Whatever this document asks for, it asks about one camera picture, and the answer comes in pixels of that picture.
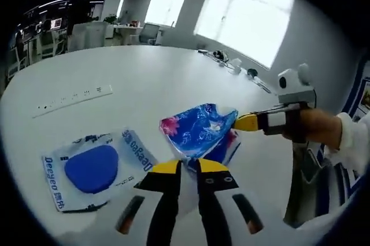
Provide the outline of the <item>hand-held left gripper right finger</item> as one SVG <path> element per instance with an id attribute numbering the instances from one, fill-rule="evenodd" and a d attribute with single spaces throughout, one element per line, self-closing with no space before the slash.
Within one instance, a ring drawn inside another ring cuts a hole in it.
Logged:
<path id="1" fill-rule="evenodd" d="M 208 245 L 289 245 L 279 211 L 239 187 L 226 166 L 198 159 L 197 185 Z"/>

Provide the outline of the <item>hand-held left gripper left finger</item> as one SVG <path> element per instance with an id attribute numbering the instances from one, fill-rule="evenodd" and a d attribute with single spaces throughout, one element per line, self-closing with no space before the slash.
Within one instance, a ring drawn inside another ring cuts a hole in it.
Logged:
<path id="1" fill-rule="evenodd" d="M 87 245 L 169 245 L 179 211 L 181 162 L 160 163 L 104 206 L 86 231 Z"/>

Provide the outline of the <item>person's right hand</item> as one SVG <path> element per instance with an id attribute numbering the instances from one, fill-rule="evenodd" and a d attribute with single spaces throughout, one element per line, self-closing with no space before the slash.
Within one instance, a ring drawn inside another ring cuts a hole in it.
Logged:
<path id="1" fill-rule="evenodd" d="M 322 143 L 332 149 L 340 148 L 342 121 L 339 117 L 321 109 L 301 110 L 300 117 L 308 141 Z"/>

